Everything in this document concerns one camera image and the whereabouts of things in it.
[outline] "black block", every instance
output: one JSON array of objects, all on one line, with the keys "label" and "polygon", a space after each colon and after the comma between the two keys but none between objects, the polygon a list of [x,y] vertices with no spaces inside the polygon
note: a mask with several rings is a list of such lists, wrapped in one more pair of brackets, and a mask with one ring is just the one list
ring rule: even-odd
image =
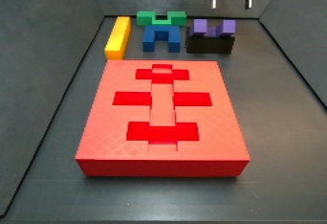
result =
[{"label": "black block", "polygon": [[231,54],[235,36],[190,36],[187,28],[187,52],[191,54]]}]

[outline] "red block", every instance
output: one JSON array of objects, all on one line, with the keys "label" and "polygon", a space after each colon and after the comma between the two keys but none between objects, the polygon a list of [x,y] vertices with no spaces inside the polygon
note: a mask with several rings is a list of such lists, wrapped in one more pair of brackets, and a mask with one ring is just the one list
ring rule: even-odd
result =
[{"label": "red block", "polygon": [[75,159],[87,176],[238,176],[250,154],[218,63],[108,62]]}]

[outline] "blue block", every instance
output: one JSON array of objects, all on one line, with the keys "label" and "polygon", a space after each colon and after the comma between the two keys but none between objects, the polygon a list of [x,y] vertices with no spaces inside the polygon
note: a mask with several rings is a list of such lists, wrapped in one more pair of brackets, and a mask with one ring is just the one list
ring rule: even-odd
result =
[{"label": "blue block", "polygon": [[180,30],[178,26],[146,26],[143,35],[143,52],[155,52],[155,41],[168,41],[168,51],[180,52]]}]

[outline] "gray floor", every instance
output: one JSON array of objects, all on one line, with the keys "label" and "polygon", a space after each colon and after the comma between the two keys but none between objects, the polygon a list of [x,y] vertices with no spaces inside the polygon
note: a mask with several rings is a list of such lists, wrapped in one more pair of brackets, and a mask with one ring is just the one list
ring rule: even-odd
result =
[{"label": "gray floor", "polygon": [[126,59],[218,61],[253,161],[238,178],[86,178],[75,151],[104,69],[104,20],[4,218],[42,220],[327,220],[327,116],[255,20],[238,21],[230,56],[142,52],[134,25]]}]

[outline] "building block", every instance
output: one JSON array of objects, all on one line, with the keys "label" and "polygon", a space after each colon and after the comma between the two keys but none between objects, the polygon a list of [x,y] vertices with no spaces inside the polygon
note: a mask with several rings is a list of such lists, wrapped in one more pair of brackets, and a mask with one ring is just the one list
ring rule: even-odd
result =
[{"label": "building block", "polygon": [[209,29],[207,19],[195,19],[190,28],[190,36],[205,36]]},{"label": "building block", "polygon": [[235,20],[225,20],[222,25],[218,26],[217,36],[233,36],[237,33]]},{"label": "building block", "polygon": [[159,20],[159,19],[155,19],[152,21],[152,25],[160,25],[160,26],[171,26],[171,19],[166,19],[166,20]]},{"label": "building block", "polygon": [[136,25],[186,26],[187,14],[184,11],[168,11],[167,19],[156,19],[154,11],[139,11],[136,14]]},{"label": "building block", "polygon": [[114,29],[106,44],[104,54],[107,59],[123,59],[131,33],[131,18],[120,16],[116,19]]},{"label": "building block", "polygon": [[188,36],[187,28],[187,53],[191,54],[231,54],[235,36]]},{"label": "building block", "polygon": [[184,11],[168,11],[167,18],[172,26],[187,26],[187,13]]},{"label": "building block", "polygon": [[215,61],[110,61],[75,160],[87,176],[238,176],[250,161]]},{"label": "building block", "polygon": [[168,41],[168,51],[180,52],[180,30],[178,26],[146,26],[143,35],[143,52],[155,52],[155,42]]},{"label": "building block", "polygon": [[156,19],[156,13],[154,11],[139,11],[136,14],[136,25],[147,26],[152,25],[152,21]]}]

